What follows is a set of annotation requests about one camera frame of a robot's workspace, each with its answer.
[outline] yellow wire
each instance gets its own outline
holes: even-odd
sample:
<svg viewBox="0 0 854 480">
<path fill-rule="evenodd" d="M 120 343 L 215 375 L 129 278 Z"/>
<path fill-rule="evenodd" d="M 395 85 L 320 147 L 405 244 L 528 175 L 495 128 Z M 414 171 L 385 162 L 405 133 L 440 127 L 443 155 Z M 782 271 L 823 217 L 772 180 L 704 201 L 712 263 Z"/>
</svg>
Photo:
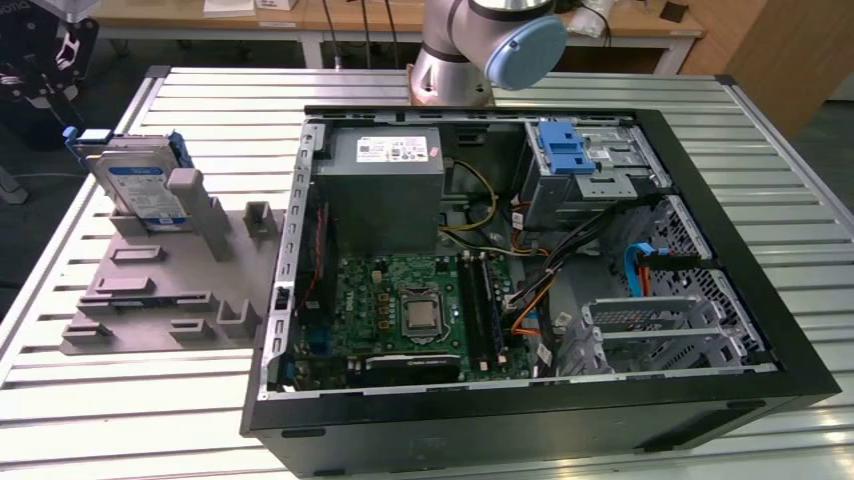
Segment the yellow wire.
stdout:
<svg viewBox="0 0 854 480">
<path fill-rule="evenodd" d="M 478 172 L 475 167 L 468 165 L 462 160 L 454 160 L 454 163 L 459 163 L 460 165 L 464 165 L 467 167 L 467 169 L 468 169 L 468 172 L 472 173 L 475 175 L 475 177 L 478 177 L 478 180 L 480 180 L 480 182 L 483 182 L 483 186 L 490 191 L 490 200 L 492 202 L 492 206 L 490 208 L 488 215 L 479 222 L 470 223 L 468 225 L 456 225 L 456 226 L 439 227 L 439 230 L 446 231 L 446 232 L 447 231 L 460 232 L 460 231 L 474 230 L 479 226 L 486 225 L 490 222 L 490 220 L 492 220 L 492 217 L 495 216 L 495 211 L 498 210 L 498 200 L 496 200 L 496 197 L 495 197 L 495 190 L 492 190 L 492 185 L 490 185 L 490 182 L 487 182 L 487 180 L 483 177 L 483 175 L 480 175 L 480 172 Z"/>
</svg>

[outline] slotted aluminum table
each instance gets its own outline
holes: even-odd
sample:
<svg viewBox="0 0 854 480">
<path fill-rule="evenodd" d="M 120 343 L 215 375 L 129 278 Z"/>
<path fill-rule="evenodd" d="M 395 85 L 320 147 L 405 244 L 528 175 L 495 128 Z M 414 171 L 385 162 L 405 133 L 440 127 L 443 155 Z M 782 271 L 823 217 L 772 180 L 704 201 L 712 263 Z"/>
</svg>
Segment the slotted aluminum table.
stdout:
<svg viewBox="0 0 854 480">
<path fill-rule="evenodd" d="M 167 72 L 152 68 L 117 131 L 177 129 L 227 208 L 248 200 L 285 207 L 304 105 L 407 103 L 401 72 Z M 522 92 L 498 91 L 496 99 L 499 106 L 664 113 L 843 393 L 692 451 L 407 478 L 850 478 L 854 222 L 738 87 L 711 77 L 556 74 Z M 113 233 L 111 208 L 89 176 L 0 327 L 3 478 L 287 478 L 259 443 L 237 435 L 249 350 L 79 357 L 57 350 Z"/>
</svg>

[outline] orange wire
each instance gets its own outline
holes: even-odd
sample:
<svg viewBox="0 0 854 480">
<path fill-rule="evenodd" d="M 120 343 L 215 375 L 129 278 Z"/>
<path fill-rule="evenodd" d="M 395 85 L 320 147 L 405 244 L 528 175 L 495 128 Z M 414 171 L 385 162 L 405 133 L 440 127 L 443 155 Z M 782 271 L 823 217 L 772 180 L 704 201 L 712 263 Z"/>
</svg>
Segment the orange wire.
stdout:
<svg viewBox="0 0 854 480">
<path fill-rule="evenodd" d="M 638 276 L 640 277 L 640 291 L 643 296 L 648 296 L 652 290 L 650 284 L 650 269 L 648 267 L 640 267 L 638 271 Z"/>
<path fill-rule="evenodd" d="M 516 321 L 512 322 L 512 327 L 510 327 L 510 332 L 516 334 L 520 333 L 522 331 L 524 331 L 524 334 L 531 334 L 531 335 L 539 335 L 539 333 L 534 333 L 532 330 L 527 330 L 527 329 L 520 329 L 519 325 L 522 325 L 522 320 L 524 319 L 524 316 L 528 314 L 528 312 L 534 309 L 534 307 L 536 306 L 536 304 L 539 303 L 539 301 L 542 300 L 543 296 L 546 295 L 546 292 L 548 291 L 548 289 L 551 288 L 551 286 L 555 284 L 555 277 L 551 277 L 551 282 L 548 282 L 548 285 L 546 285 L 546 288 L 543 288 L 539 293 L 536 294 L 536 296 L 534 297 L 534 300 L 531 301 L 531 303 L 528 303 L 528 306 L 524 307 L 524 310 L 522 311 L 522 314 L 519 315 L 519 318 L 516 318 Z"/>
</svg>

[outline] blue tab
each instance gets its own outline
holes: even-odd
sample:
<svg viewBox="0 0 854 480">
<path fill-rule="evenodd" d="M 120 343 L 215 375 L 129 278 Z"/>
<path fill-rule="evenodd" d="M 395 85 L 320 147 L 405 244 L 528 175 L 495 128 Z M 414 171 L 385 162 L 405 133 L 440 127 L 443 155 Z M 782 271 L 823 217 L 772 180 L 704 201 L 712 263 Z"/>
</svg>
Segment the blue tab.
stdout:
<svg viewBox="0 0 854 480">
<path fill-rule="evenodd" d="M 596 171 L 596 165 L 584 154 L 584 138 L 575 132 L 570 122 L 542 122 L 539 143 L 548 157 L 552 174 L 591 174 Z"/>
</svg>

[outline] green motherboard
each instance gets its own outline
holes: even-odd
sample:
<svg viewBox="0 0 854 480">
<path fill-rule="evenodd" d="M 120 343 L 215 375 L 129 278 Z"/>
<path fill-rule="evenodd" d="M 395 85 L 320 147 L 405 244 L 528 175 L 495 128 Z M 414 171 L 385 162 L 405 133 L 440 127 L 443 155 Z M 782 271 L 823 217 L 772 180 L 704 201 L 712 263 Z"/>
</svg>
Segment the green motherboard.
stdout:
<svg viewBox="0 0 854 480">
<path fill-rule="evenodd" d="M 353 359 L 357 362 L 383 355 L 456 355 L 458 381 L 530 377 L 524 342 L 506 348 L 500 365 L 487 370 L 472 368 L 460 299 L 460 261 L 456 256 L 340 259 L 333 321 L 327 326 L 301 327 L 297 367 L 304 388 L 347 388 L 351 385 L 341 365 L 352 368 Z M 511 291 L 503 256 L 488 259 L 488 271 L 492 293 L 500 298 Z"/>
</svg>

